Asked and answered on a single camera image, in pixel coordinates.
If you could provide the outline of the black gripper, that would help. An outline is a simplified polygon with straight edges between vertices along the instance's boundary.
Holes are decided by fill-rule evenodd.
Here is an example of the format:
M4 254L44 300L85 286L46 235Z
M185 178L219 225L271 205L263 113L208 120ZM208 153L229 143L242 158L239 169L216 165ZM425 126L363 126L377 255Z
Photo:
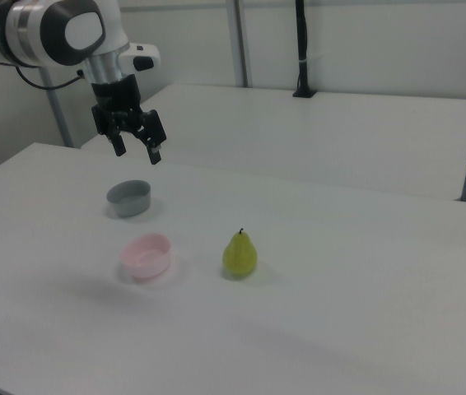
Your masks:
M154 109L142 113L136 77L129 75L116 82L92 84L91 87L96 97L96 105L91 108L96 130L112 144L115 155L126 153L117 122L137 124L139 121L133 135L146 147L151 164L158 164L161 144L166 141L165 130Z

